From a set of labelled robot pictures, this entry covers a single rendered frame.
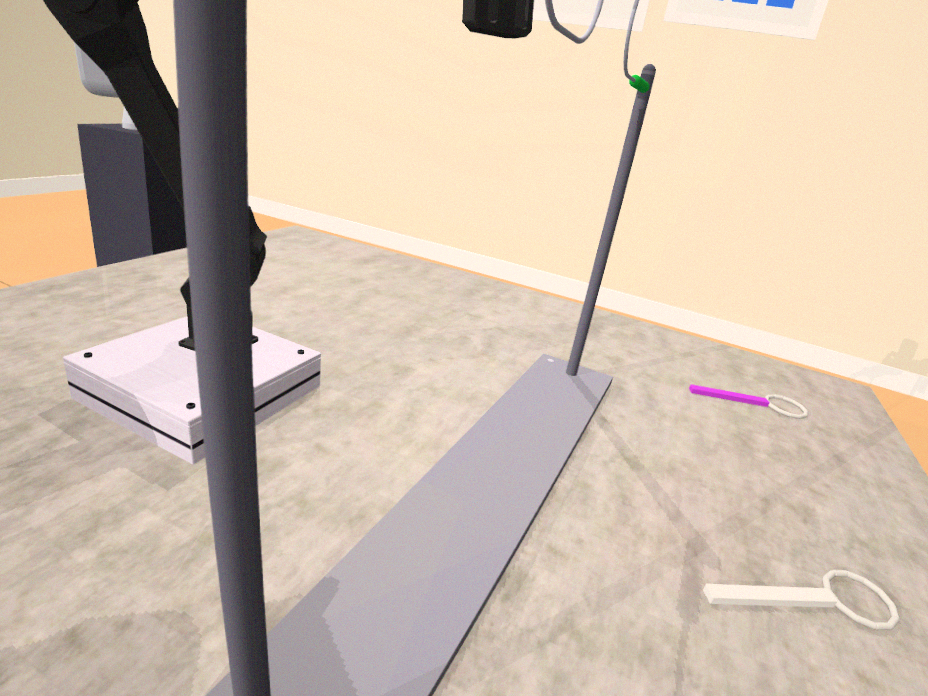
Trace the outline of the white loop with straight handle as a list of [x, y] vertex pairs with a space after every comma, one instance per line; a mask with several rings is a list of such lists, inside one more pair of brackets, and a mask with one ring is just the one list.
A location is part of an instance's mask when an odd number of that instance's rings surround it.
[[[865, 619], [858, 614], [856, 615], [851, 609], [842, 604], [836, 595], [831, 591], [830, 580], [834, 577], [848, 577], [854, 581], [861, 582], [867, 588], [883, 600], [890, 611], [891, 618], [886, 622], [873, 622]], [[764, 605], [764, 606], [803, 606], [803, 607], [829, 607], [836, 606], [839, 611], [845, 613], [856, 623], [860, 623], [867, 628], [874, 630], [892, 630], [898, 624], [900, 617], [895, 604], [890, 597], [885, 594], [876, 584], [871, 583], [868, 579], [851, 573], [846, 570], [831, 570], [822, 578], [824, 589], [822, 588], [798, 588], [798, 587], [772, 587], [772, 586], [747, 586], [747, 585], [721, 585], [706, 584], [703, 591], [710, 601], [710, 604], [737, 604], [737, 605]]]

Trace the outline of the magenta handle with white loop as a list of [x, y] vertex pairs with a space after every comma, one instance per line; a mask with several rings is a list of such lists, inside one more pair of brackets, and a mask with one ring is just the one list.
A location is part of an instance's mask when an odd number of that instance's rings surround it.
[[[752, 405], [757, 405], [757, 406], [762, 406], [762, 407], [769, 406], [772, 409], [774, 409], [776, 412], [781, 413], [791, 418], [796, 418], [796, 419], [807, 418], [808, 410], [803, 405], [801, 405], [800, 403], [798, 403], [797, 401], [791, 398], [788, 399], [783, 396], [767, 395], [765, 396], [765, 398], [761, 398], [761, 397], [750, 396], [746, 394], [740, 394], [740, 393], [735, 393], [731, 391], [725, 391], [725, 390], [704, 387], [704, 386], [699, 386], [699, 385], [694, 385], [694, 384], [691, 384], [689, 389], [692, 393], [695, 393], [695, 394], [706, 395], [706, 396], [711, 396], [711, 397], [716, 397], [716, 398], [721, 398], [721, 399], [726, 399], [726, 400], [732, 400], [736, 402], [742, 402], [742, 403], [747, 403], [747, 404], [752, 404]], [[769, 399], [786, 400], [787, 402], [790, 402], [798, 406], [798, 408], [800, 408], [804, 413], [801, 415], [797, 415], [797, 414], [786, 412], [774, 406], [774, 404], [771, 404]]]

